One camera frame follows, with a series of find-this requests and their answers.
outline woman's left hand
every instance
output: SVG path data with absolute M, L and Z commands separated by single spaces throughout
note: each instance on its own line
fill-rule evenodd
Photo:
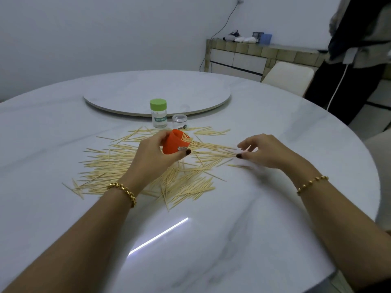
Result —
M 163 145 L 169 134 L 169 130 L 161 130 L 152 137 L 142 140 L 132 164 L 124 176 L 120 178 L 119 183 L 123 183 L 125 187 L 129 182 L 132 185 L 137 183 L 137 188 L 141 191 L 150 182 L 160 177 L 174 162 L 192 152 L 188 149 L 173 154 L 163 154 L 159 147 Z

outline chair backrest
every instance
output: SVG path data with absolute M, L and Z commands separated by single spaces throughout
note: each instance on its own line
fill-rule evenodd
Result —
M 376 164 L 380 179 L 381 201 L 376 223 L 391 230 L 391 129 L 364 142 Z
M 309 87 L 314 70 L 288 62 L 278 62 L 266 75 L 262 83 L 275 86 L 303 96 Z

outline electrical cable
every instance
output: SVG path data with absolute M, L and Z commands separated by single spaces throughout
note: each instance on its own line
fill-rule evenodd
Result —
M 231 14 L 228 16 L 227 22 L 225 23 L 224 27 L 222 27 L 222 29 L 221 29 L 220 31 L 218 31 L 216 34 L 214 34 L 214 35 L 210 38 L 209 43 L 208 43 L 208 47 L 207 47 L 207 48 L 209 48 L 210 43 L 211 43 L 213 37 L 216 36 L 218 33 L 220 33 L 220 32 L 225 28 L 225 26 L 228 24 L 228 21 L 230 20 L 231 15 L 233 14 L 233 12 L 235 11 L 235 9 L 236 9 L 236 7 L 237 7 L 238 5 L 239 5 L 239 1 L 236 3 L 236 6 L 235 6 L 235 8 L 232 10 Z M 205 61 L 205 56 L 204 56 L 204 59 L 202 60 L 201 65 L 199 66 L 199 71 L 200 71 L 200 72 L 201 72 L 201 66 L 202 66 L 202 64 L 204 63 L 204 61 Z
M 339 88 L 339 86 L 340 86 L 340 84 L 341 84 L 343 78 L 345 77 L 346 70 L 348 69 L 348 66 L 349 66 L 349 65 L 347 64 L 347 65 L 346 65 L 346 68 L 345 68 L 345 71 L 343 72 L 342 78 L 341 78 L 341 80 L 340 80 L 340 82 L 339 82 L 339 84 L 338 84 L 338 86 L 337 86 L 337 88 L 336 88 L 336 90 L 335 90 L 333 96 L 331 97 L 330 102 L 329 102 L 328 105 L 327 105 L 326 111 L 328 111 L 328 108 L 330 108 L 331 101 L 333 100 L 333 98 L 334 98 L 335 94 L 337 93 L 337 90 L 338 90 L 338 88 Z

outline white wall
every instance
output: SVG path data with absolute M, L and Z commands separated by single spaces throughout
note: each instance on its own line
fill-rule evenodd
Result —
M 339 0 L 245 0 L 232 29 L 324 48 Z M 198 70 L 236 0 L 0 0 L 0 100 L 94 74 Z
M 271 43 L 327 49 L 330 18 L 340 0 L 244 0 L 227 27 L 242 36 L 273 34 Z

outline glass jar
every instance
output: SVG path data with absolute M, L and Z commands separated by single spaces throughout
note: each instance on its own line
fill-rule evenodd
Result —
M 165 99 L 152 99 L 149 101 L 152 116 L 152 125 L 156 128 L 167 126 L 167 102 Z
M 172 128 L 173 129 L 187 128 L 187 116 L 184 114 L 175 114 L 172 117 Z

